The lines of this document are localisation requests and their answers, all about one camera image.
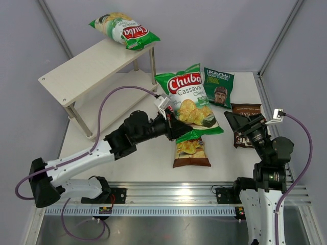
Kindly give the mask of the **green Chuba chips bag small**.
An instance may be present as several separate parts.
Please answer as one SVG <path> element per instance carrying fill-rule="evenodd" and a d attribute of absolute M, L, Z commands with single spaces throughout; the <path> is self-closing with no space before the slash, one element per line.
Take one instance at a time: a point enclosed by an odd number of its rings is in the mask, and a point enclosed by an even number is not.
<path fill-rule="evenodd" d="M 155 80 L 170 98 L 175 117 L 192 127 L 177 143 L 224 132 L 210 107 L 199 63 L 176 73 L 158 74 Z"/>

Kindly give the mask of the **green Real hand cooked bag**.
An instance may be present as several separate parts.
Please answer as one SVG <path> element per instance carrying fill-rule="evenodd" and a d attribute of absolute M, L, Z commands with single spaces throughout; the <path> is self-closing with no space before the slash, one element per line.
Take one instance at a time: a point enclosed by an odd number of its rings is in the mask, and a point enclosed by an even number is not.
<path fill-rule="evenodd" d="M 204 68 L 204 89 L 208 101 L 219 107 L 231 109 L 231 92 L 235 75 Z"/>

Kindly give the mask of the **green Chuba chips bag large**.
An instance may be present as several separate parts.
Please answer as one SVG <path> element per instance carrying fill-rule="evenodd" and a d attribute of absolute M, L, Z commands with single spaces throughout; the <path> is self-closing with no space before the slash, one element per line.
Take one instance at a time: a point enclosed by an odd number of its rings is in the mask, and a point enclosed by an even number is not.
<path fill-rule="evenodd" d="M 124 13 L 105 14 L 89 23 L 115 42 L 131 51 L 139 51 L 160 38 Z"/>

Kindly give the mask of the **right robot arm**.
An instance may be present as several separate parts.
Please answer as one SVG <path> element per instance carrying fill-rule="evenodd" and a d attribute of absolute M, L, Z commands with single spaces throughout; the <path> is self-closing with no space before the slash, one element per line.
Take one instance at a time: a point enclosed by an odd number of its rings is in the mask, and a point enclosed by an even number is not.
<path fill-rule="evenodd" d="M 254 165 L 252 178 L 238 177 L 227 190 L 228 197 L 243 205 L 248 243 L 285 243 L 285 166 L 291 160 L 294 144 L 286 137 L 272 139 L 267 128 L 270 122 L 262 114 L 242 116 L 225 112 L 224 115 L 232 131 L 247 137 L 260 158 Z"/>

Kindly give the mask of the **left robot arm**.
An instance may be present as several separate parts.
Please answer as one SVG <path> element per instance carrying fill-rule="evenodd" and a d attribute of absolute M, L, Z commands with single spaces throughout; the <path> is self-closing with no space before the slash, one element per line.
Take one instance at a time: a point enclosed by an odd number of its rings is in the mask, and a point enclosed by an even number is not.
<path fill-rule="evenodd" d="M 94 148 L 48 162 L 42 158 L 33 160 L 29 184 L 36 207 L 47 207 L 64 198 L 81 198 L 83 203 L 107 202 L 111 189 L 104 177 L 74 179 L 74 176 L 132 154 L 137 144 L 144 141 L 162 135 L 174 141 L 193 129 L 177 120 L 169 110 L 165 113 L 149 119 L 146 112 L 134 111 Z"/>

